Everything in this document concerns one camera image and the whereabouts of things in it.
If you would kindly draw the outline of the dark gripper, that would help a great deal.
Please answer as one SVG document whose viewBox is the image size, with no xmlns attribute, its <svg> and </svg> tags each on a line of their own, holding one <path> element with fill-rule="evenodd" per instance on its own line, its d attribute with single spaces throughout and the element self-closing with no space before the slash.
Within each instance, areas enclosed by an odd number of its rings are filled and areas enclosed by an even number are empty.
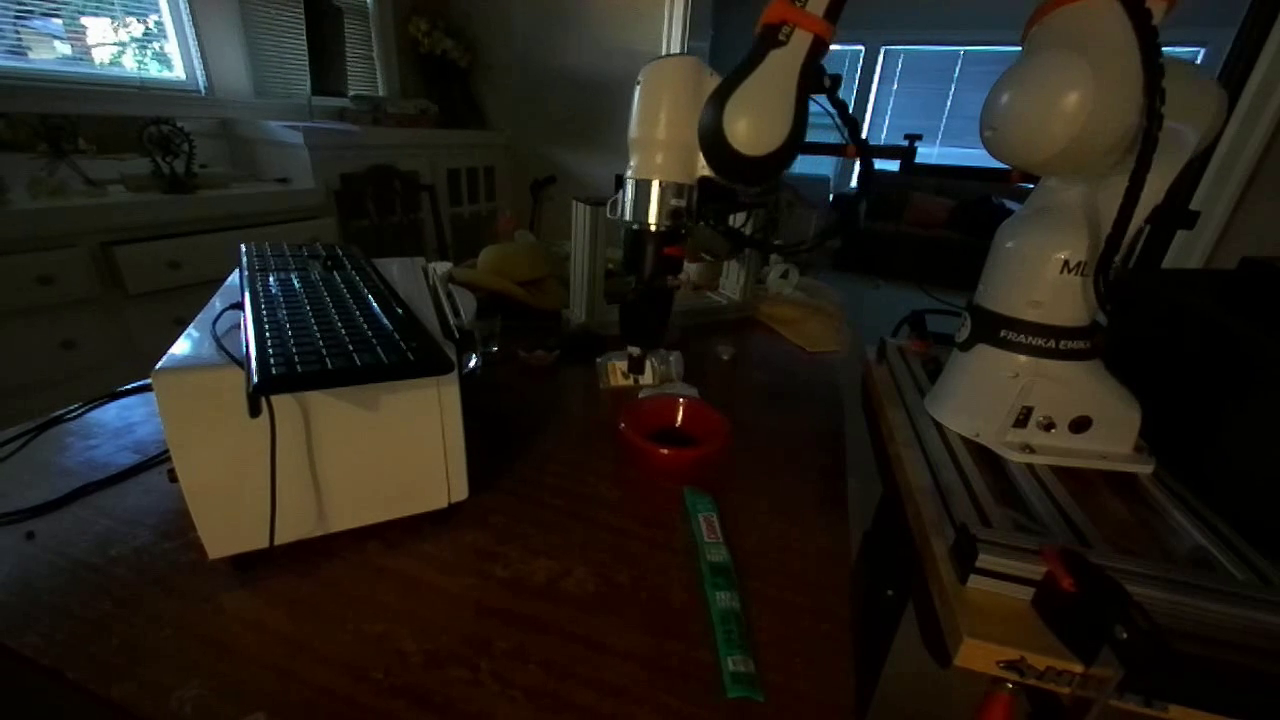
<svg viewBox="0 0 1280 720">
<path fill-rule="evenodd" d="M 673 301 L 685 266 L 685 240 L 674 230 L 623 230 L 619 265 L 619 341 L 651 352 L 673 321 Z"/>
</svg>

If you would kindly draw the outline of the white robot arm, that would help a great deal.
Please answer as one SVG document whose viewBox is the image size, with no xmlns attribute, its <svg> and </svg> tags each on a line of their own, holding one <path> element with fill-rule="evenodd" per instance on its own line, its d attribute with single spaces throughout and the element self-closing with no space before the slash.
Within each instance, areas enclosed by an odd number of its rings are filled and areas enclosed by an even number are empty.
<svg viewBox="0 0 1280 720">
<path fill-rule="evenodd" d="M 1102 332 L 1170 180 L 1214 138 L 1227 95 L 1165 51 L 1174 0 L 1038 0 L 982 95 L 982 147 L 1035 188 L 995 228 L 924 408 L 1019 463 L 1144 470 L 1144 408 Z M 689 237 L 712 180 L 765 188 L 798 154 L 843 0 L 766 0 L 727 73 L 651 57 L 631 83 L 619 188 L 623 280 L 611 379 L 657 385 Z"/>
</svg>

